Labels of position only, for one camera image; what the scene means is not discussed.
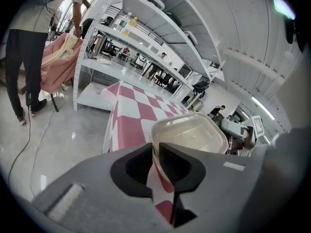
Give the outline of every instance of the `black shoe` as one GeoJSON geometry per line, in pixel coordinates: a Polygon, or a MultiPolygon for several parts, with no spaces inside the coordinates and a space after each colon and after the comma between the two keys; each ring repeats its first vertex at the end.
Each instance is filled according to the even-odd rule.
{"type": "Polygon", "coordinates": [[[26,124],[26,120],[25,120],[25,111],[24,111],[23,108],[22,108],[22,110],[23,110],[23,115],[20,116],[20,117],[18,117],[18,120],[19,120],[19,122],[20,122],[21,125],[25,125],[25,124],[26,124]]]}
{"type": "Polygon", "coordinates": [[[35,108],[35,110],[31,109],[31,115],[34,117],[36,116],[43,108],[45,108],[48,104],[48,101],[46,99],[40,101],[38,103],[38,106],[35,108]]]}

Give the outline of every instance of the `yellow bottle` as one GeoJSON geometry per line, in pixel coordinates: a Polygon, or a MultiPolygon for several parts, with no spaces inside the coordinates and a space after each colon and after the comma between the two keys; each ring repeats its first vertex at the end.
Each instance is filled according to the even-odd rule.
{"type": "Polygon", "coordinates": [[[137,17],[134,17],[130,22],[127,24],[126,28],[123,30],[122,34],[128,35],[133,27],[137,25],[137,17]]]}

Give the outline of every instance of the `pink cloth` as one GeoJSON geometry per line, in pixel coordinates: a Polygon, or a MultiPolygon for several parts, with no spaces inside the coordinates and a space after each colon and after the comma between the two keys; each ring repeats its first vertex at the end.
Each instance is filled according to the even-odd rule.
{"type": "MultiPolygon", "coordinates": [[[[114,105],[110,123],[110,152],[150,142],[149,133],[156,121],[189,113],[183,105],[125,82],[107,87],[100,96],[109,98],[114,105]]],[[[147,186],[153,191],[156,208],[170,221],[174,188],[161,176],[155,163],[149,171],[147,186]]]]}
{"type": "MultiPolygon", "coordinates": [[[[43,58],[59,50],[65,42],[67,33],[49,44],[43,52],[43,58]]],[[[74,77],[75,67],[83,40],[78,40],[73,48],[73,54],[55,60],[41,69],[41,89],[53,93],[62,83],[74,77]]]]}

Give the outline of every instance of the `pink garment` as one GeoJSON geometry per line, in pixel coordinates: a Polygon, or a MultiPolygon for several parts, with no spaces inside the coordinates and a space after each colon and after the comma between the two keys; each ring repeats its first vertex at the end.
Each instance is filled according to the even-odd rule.
{"type": "MultiPolygon", "coordinates": [[[[43,58],[59,50],[66,39],[63,33],[49,44],[43,52],[43,58]]],[[[74,77],[75,67],[83,40],[79,39],[73,48],[73,54],[57,59],[41,69],[41,89],[53,93],[62,83],[74,77]]]]}

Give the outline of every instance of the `beige tray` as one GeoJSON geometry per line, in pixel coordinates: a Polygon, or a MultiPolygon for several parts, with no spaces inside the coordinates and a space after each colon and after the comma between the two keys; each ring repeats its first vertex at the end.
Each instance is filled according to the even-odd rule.
{"type": "Polygon", "coordinates": [[[202,113],[174,116],[156,122],[150,131],[156,157],[159,143],[174,143],[187,148],[224,154],[228,141],[219,127],[202,113]]]}

